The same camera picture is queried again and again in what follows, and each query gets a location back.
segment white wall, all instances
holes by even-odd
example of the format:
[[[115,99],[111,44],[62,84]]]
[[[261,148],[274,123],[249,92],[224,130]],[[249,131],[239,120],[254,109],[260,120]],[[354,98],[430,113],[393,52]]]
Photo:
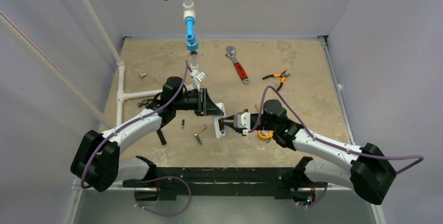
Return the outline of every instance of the white wall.
[[[425,156],[387,194],[388,223],[443,219],[442,33],[443,0],[351,0],[328,38],[356,142]]]
[[[119,46],[120,34],[94,1]],[[0,0],[0,9],[104,108],[115,61],[79,0]],[[59,224],[74,178],[71,161],[98,122],[1,30],[0,49],[0,222]]]
[[[183,0],[103,0],[124,36],[184,37]],[[198,37],[294,38],[331,32],[349,0],[194,0]]]

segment diagonal cutting pliers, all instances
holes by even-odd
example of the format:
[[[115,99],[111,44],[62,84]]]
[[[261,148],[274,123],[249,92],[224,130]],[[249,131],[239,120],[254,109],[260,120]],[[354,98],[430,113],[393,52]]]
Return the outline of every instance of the diagonal cutting pliers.
[[[284,70],[283,72],[281,72],[280,74],[269,74],[263,77],[263,79],[267,79],[267,78],[272,78],[272,77],[280,77],[280,86],[278,86],[277,91],[280,91],[280,89],[283,86],[283,83],[285,82],[286,78],[290,75],[290,74],[286,74],[287,70]]]

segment beige tabletop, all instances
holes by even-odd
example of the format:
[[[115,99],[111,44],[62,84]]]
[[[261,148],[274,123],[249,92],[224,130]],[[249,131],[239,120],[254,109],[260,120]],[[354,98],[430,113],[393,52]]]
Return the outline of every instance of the beige tabletop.
[[[199,42],[199,70],[208,77],[201,83],[214,102],[223,102],[229,115],[249,109],[255,112],[263,89],[277,87],[279,78],[262,80],[268,74],[287,69],[291,75],[280,90],[282,96],[318,134],[348,143],[340,107],[327,62],[319,41],[218,41]],[[244,85],[225,56],[226,47],[236,48],[237,59],[247,72],[250,83]],[[184,41],[126,40],[121,57],[126,64],[125,92],[161,89],[170,76],[183,76],[184,60],[188,52]],[[146,73],[140,79],[139,73]],[[116,73],[104,114],[115,122]],[[277,95],[268,92],[267,99]],[[143,98],[125,101],[123,121],[142,109],[137,106]],[[288,116],[295,117],[288,111]],[[185,119],[185,128],[180,127]],[[199,134],[199,145],[193,134],[206,124],[208,129]],[[122,158],[142,155],[159,167],[293,167],[307,154],[282,148],[271,141],[266,143],[257,133],[243,137],[234,131],[217,139],[212,117],[197,117],[192,111],[178,111],[177,116],[163,129],[167,144],[162,146],[156,133],[148,134],[128,148]]]

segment adjustable wrench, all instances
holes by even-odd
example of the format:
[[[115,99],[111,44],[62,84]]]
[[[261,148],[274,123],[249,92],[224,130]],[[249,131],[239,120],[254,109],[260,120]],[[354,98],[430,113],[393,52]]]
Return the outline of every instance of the adjustable wrench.
[[[248,75],[246,75],[246,72],[244,71],[243,67],[240,65],[240,63],[238,62],[238,60],[235,56],[235,47],[228,46],[228,47],[226,47],[226,51],[228,51],[226,53],[226,56],[228,56],[232,60],[232,62],[234,63],[234,66],[237,70],[238,76],[240,76],[241,81],[245,85],[248,84],[249,83]]]

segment blue pipe fitting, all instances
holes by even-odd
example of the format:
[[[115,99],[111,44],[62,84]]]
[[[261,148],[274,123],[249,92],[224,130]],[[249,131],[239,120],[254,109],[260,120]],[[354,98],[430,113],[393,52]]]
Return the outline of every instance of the blue pipe fitting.
[[[199,49],[199,42],[194,34],[194,23],[193,18],[187,18],[186,23],[186,48],[188,51],[197,51]]]

